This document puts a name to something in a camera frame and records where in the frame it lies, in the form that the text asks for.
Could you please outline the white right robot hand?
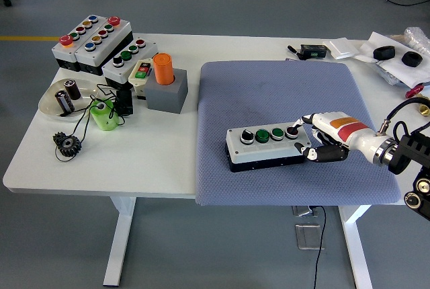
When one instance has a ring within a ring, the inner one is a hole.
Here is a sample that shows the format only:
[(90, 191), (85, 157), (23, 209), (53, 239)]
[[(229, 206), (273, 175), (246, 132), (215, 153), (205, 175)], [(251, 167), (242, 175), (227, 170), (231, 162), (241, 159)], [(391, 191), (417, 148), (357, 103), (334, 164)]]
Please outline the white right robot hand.
[(322, 145), (310, 148), (296, 142), (294, 146), (308, 160), (317, 163), (342, 161), (349, 151), (357, 150), (370, 163), (381, 165), (383, 154), (394, 144), (392, 138), (377, 134), (363, 122), (343, 112), (303, 116), (289, 130), (295, 133), (304, 124), (312, 125), (312, 133)]

